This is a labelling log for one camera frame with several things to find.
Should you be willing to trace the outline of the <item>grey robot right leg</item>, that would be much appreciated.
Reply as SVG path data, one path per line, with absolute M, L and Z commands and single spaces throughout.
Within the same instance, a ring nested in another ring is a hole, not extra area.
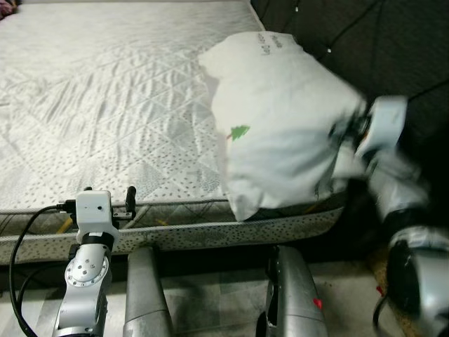
M 276 245 L 266 276 L 266 308 L 255 337 L 328 337 L 323 302 L 300 251 Z

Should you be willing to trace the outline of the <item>white quilted mattress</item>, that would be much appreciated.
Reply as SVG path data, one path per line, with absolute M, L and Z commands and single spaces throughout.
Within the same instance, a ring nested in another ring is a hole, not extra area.
M 0 20 L 0 266 L 43 206 L 91 187 L 137 218 L 116 254 L 317 237 L 339 199 L 237 221 L 198 56 L 260 31 L 248 0 L 34 2 Z

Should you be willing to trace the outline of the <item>brown woven mat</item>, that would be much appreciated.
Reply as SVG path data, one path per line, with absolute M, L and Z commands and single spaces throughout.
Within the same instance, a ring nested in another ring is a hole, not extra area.
M 387 331 L 384 325 L 381 323 L 381 316 L 390 308 L 389 311 L 392 314 L 392 321 L 400 329 L 401 333 L 398 335 L 400 337 L 417 337 L 416 329 L 408 320 L 407 315 L 404 312 L 398 310 L 398 306 L 391 304 L 387 299 L 387 279 L 386 279 L 386 267 L 388 261 L 389 253 L 385 245 L 379 245 L 368 254 L 366 257 L 366 265 L 372 270 L 373 278 L 377 283 L 377 291 L 380 295 L 380 299 L 375 305 L 375 310 L 373 310 L 373 333 L 376 337 L 394 337 Z

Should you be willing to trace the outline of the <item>white pillow with green print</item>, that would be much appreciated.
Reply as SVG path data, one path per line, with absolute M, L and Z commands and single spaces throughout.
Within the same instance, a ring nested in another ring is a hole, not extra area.
M 228 36 L 198 56 L 234 216 L 314 204 L 346 189 L 341 158 L 365 97 L 286 33 Z

